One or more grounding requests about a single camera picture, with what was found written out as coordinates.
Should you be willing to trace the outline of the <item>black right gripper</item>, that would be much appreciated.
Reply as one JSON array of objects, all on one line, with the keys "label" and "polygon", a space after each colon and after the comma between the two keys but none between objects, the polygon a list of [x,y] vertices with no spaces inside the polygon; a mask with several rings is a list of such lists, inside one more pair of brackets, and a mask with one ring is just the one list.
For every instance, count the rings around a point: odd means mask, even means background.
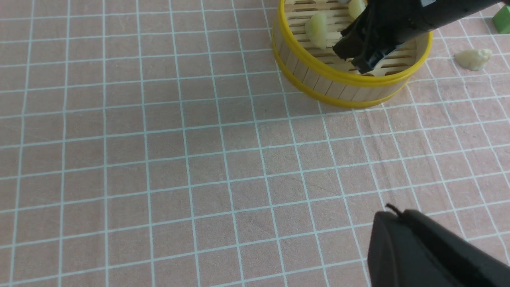
[{"label": "black right gripper", "polygon": [[499,4],[499,0],[370,0],[346,29],[333,51],[352,58],[360,73],[377,64],[408,40]]}]

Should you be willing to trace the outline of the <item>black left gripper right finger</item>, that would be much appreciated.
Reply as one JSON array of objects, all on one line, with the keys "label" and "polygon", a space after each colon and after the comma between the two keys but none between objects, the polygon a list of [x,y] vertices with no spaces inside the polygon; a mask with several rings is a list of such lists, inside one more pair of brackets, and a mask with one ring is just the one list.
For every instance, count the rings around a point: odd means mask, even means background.
[{"label": "black left gripper right finger", "polygon": [[465,287],[508,287],[509,266],[416,210],[400,215],[439,263]]}]

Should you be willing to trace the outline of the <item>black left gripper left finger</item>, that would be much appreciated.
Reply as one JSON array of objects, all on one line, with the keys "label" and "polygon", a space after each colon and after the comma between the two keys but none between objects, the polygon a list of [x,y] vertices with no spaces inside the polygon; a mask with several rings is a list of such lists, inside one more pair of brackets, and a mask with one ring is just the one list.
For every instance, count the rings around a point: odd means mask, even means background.
[{"label": "black left gripper left finger", "polygon": [[373,287],[441,287],[437,258],[443,227],[413,209],[386,204],[374,216],[367,264]]}]

